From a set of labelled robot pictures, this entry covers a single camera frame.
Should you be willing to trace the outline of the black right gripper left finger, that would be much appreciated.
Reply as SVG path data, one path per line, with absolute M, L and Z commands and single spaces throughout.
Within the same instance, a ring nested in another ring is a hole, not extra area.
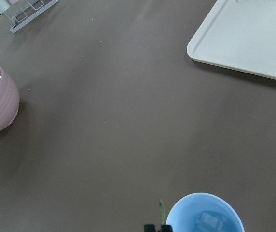
M 144 232 L 156 232 L 156 227 L 154 224 L 145 224 Z

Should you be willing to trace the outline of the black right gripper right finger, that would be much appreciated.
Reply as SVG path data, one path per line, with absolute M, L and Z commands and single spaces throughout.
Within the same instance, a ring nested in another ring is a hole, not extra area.
M 162 224 L 161 232 L 172 232 L 172 226 L 168 224 Z

